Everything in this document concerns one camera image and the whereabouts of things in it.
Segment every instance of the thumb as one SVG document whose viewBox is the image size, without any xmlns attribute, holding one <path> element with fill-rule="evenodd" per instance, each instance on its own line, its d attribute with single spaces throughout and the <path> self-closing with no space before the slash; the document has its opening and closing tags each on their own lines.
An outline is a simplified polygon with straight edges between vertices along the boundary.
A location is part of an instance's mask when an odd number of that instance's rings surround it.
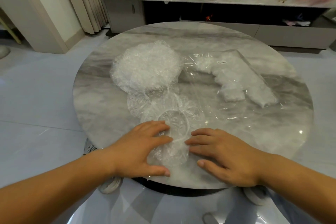
<svg viewBox="0 0 336 224">
<path fill-rule="evenodd" d="M 211 173 L 218 179 L 229 183 L 229 170 L 223 167 L 219 167 L 214 162 L 206 159 L 201 159 L 197 161 L 197 165 L 207 172 Z"/>
<path fill-rule="evenodd" d="M 163 166 L 150 166 L 146 167 L 144 176 L 168 176 L 170 177 L 170 171 L 168 168 Z"/>
</svg>

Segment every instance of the fingernail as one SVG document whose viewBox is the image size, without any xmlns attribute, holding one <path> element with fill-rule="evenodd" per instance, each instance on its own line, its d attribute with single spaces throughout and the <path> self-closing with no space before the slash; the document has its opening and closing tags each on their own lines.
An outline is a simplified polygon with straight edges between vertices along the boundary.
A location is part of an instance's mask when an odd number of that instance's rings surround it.
<svg viewBox="0 0 336 224">
<path fill-rule="evenodd" d="M 204 161 L 202 160 L 197 161 L 197 164 L 199 167 L 204 167 Z"/>
</svg>

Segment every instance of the person's right hand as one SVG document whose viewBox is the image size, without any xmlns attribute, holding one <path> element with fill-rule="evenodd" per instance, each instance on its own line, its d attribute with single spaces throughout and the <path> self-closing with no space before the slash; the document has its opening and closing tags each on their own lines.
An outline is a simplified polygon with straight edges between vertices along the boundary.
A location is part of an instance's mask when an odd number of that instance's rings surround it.
<svg viewBox="0 0 336 224">
<path fill-rule="evenodd" d="M 214 158 L 221 165 L 202 159 L 197 162 L 199 167 L 235 186 L 252 187 L 263 183 L 263 174 L 272 154 L 253 148 L 220 129 L 200 128 L 191 135 L 185 142 L 191 145 L 189 151 Z"/>
</svg>

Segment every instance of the tiled floor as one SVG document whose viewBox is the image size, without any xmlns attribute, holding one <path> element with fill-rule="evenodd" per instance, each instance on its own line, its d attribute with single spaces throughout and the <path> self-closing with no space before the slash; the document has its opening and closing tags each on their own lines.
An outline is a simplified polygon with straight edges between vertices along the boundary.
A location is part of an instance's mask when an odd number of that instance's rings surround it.
<svg viewBox="0 0 336 224">
<path fill-rule="evenodd" d="M 67 54 L 57 55 L 36 53 L 26 45 L 0 39 L 0 44 L 11 47 L 11 53 L 0 60 L 0 187 L 83 154 L 86 136 L 73 108 L 73 81 L 85 58 L 106 40 L 104 33 L 86 36 Z M 326 50 L 320 54 L 282 54 L 304 78 L 315 109 L 311 136 L 294 159 L 336 177 L 336 53 Z M 149 218 L 152 223 L 171 223 L 170 218 L 181 223 L 201 223 L 198 215 L 203 210 L 217 209 L 218 198 L 229 198 L 229 190 L 178 200 L 153 193 L 156 192 L 132 180 L 124 180 L 115 195 L 94 192 L 71 223 L 148 223 Z M 157 208 L 145 209 L 142 205 Z M 173 208 L 177 212 L 175 217 L 162 218 L 167 209 Z M 287 223 L 274 205 L 258 211 L 264 211 L 264 216 L 272 221 L 277 220 L 271 223 Z"/>
</svg>

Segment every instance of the floor grout line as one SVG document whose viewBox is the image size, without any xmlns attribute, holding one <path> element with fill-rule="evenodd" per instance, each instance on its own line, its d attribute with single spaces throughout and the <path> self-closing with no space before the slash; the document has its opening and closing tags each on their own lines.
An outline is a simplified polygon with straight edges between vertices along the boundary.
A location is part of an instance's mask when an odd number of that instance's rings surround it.
<svg viewBox="0 0 336 224">
<path fill-rule="evenodd" d="M 35 125 L 35 124 L 28 124 L 28 123 L 14 122 L 14 121 L 8 121 L 8 120 L 0 120 L 0 122 L 8 122 L 8 123 L 15 123 L 15 124 L 21 124 L 21 125 L 29 125 L 29 126 L 43 127 L 43 128 L 56 128 L 56 127 L 49 127 L 49 126 L 43 126 L 43 125 Z M 75 130 L 75 129 L 68 129 L 68 128 L 56 128 L 56 129 L 63 129 L 63 130 L 76 131 L 76 132 L 84 132 L 83 130 Z"/>
</svg>

